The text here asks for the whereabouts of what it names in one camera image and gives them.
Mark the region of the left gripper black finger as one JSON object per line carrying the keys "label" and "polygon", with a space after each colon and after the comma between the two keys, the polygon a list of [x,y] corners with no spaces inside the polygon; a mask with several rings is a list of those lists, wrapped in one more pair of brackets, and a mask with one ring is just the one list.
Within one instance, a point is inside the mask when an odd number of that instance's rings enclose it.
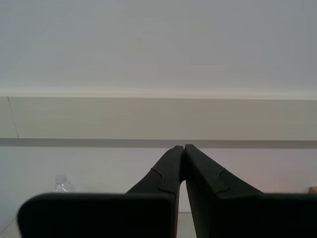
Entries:
{"label": "left gripper black finger", "polygon": [[182,146],[163,154],[124,194],[46,193],[17,214],[24,238],[174,238]]}
{"label": "left gripper black finger", "polygon": [[185,146],[186,187],[199,238],[315,238],[314,194],[263,193],[194,145]]}

